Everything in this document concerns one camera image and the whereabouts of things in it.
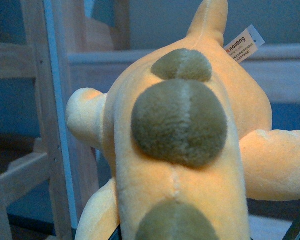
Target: plush arm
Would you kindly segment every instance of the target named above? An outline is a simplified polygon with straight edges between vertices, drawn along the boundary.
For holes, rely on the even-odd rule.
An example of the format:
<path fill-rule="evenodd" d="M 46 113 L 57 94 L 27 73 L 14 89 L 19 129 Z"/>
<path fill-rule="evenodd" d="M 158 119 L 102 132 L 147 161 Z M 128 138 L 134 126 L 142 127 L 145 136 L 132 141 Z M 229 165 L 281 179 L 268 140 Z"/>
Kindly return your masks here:
<path fill-rule="evenodd" d="M 71 133 L 83 143 L 103 150 L 104 109 L 107 94 L 92 88 L 77 90 L 66 106 L 65 120 Z"/>
<path fill-rule="evenodd" d="M 300 199 L 300 130 L 256 130 L 240 140 L 247 197 Z"/>
<path fill-rule="evenodd" d="M 88 201 L 75 240 L 107 240 L 119 224 L 116 180 L 113 178 Z"/>

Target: stuffed dinosaur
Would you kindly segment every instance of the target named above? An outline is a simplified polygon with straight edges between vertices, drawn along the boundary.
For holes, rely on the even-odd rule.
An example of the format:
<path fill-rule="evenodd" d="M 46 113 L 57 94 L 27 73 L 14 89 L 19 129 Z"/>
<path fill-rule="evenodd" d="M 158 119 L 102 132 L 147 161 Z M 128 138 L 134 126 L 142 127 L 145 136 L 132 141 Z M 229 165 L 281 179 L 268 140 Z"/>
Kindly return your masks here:
<path fill-rule="evenodd" d="M 113 178 L 76 240 L 249 240 L 246 198 L 300 199 L 300 131 L 272 130 L 269 100 L 223 49 L 226 0 L 187 36 L 131 65 L 106 94 L 78 90 L 66 122 Z"/>

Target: white tag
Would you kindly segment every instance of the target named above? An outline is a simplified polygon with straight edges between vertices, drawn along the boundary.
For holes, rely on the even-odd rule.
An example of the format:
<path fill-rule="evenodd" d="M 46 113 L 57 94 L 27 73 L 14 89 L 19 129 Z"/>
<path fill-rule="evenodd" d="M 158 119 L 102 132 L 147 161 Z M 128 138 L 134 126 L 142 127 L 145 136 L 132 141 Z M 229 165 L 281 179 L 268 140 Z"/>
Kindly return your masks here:
<path fill-rule="evenodd" d="M 226 50 L 237 63 L 241 63 L 258 51 L 258 48 L 264 43 L 265 41 L 255 27 L 250 25 L 235 40 L 225 46 L 224 50 Z"/>

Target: wooden bed frame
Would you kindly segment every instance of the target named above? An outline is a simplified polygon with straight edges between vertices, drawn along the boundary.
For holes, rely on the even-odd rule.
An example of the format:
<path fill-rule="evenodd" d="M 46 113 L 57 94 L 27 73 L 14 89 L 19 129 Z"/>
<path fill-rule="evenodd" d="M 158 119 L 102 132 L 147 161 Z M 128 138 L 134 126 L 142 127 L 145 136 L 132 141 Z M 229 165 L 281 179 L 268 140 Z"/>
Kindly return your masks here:
<path fill-rule="evenodd" d="M 13 239 L 7 207 L 44 181 L 49 182 L 56 237 L 71 240 L 44 4 L 40 0 L 21 0 L 21 8 L 27 44 L 0 42 L 0 80 L 33 79 L 41 138 L 0 134 L 0 240 Z"/>

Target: green felt spot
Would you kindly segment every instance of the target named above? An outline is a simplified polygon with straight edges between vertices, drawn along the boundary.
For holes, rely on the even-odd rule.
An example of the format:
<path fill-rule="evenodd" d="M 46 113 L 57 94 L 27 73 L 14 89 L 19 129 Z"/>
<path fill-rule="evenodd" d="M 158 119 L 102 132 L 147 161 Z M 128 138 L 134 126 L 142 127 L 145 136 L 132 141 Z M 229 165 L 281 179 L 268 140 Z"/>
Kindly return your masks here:
<path fill-rule="evenodd" d="M 219 240 L 210 221 L 190 204 L 164 201 L 141 221 L 135 240 Z"/>
<path fill-rule="evenodd" d="M 211 79 L 212 67 L 208 59 L 196 50 L 174 50 L 153 64 L 151 71 L 163 80 L 185 79 L 206 82 Z"/>
<path fill-rule="evenodd" d="M 227 138 L 227 117 L 215 94 L 194 80 L 156 84 L 137 99 L 131 119 L 137 145 L 149 156 L 199 168 Z"/>

